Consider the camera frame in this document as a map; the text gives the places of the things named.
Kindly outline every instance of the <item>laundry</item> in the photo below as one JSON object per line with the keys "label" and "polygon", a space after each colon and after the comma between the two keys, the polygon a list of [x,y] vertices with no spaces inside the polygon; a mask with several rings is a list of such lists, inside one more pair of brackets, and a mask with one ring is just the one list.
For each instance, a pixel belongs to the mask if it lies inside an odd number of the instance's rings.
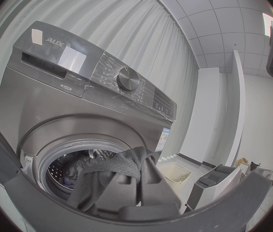
{"label": "laundry", "polygon": [[64,168],[63,182],[65,185],[74,185],[77,177],[84,168],[88,168],[94,164],[100,163],[102,159],[91,158],[85,155],[79,155],[76,159],[72,160]]}
{"label": "laundry", "polygon": [[79,173],[67,204],[87,211],[97,201],[116,173],[135,178],[138,185],[141,180],[142,164],[149,157],[156,164],[153,152],[144,147],[136,147],[117,153],[111,159],[88,165]]}
{"label": "laundry", "polygon": [[236,165],[237,166],[239,166],[241,163],[248,163],[248,161],[244,157],[236,161]]}

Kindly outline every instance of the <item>control knob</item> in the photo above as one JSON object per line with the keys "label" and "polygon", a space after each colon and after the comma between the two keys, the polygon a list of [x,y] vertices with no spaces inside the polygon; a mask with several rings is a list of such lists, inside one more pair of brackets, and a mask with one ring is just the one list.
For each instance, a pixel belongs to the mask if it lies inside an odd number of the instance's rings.
{"label": "control knob", "polygon": [[116,77],[118,86],[125,91],[134,91],[139,87],[140,79],[138,73],[130,68],[124,67]]}

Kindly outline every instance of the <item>white wall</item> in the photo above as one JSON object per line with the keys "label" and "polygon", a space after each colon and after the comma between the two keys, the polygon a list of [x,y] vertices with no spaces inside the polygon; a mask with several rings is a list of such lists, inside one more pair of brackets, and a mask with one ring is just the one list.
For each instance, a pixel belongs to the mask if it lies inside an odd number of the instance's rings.
{"label": "white wall", "polygon": [[245,116],[245,83],[237,50],[232,73],[220,74],[219,105],[212,139],[204,161],[231,166],[239,147]]}
{"label": "white wall", "polygon": [[273,170],[273,80],[244,75],[246,110],[237,159]]}
{"label": "white wall", "polygon": [[211,141],[219,101],[219,68],[199,70],[196,99],[180,153],[203,162]]}

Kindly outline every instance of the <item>white label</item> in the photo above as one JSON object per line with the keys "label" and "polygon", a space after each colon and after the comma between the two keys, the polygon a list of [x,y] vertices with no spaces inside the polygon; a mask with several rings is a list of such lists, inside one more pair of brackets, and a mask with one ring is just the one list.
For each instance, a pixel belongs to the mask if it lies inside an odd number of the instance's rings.
{"label": "white label", "polygon": [[160,136],[159,142],[157,144],[157,147],[155,149],[155,152],[163,150],[165,142],[168,139],[169,133],[170,133],[170,129],[163,128],[163,131],[161,133],[161,136]]}

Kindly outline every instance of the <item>control panel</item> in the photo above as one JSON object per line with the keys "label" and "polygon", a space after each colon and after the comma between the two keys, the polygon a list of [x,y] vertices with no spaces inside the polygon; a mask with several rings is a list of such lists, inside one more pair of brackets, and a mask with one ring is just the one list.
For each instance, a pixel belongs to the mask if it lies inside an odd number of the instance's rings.
{"label": "control panel", "polygon": [[104,52],[90,81],[174,120],[176,104],[135,70]]}

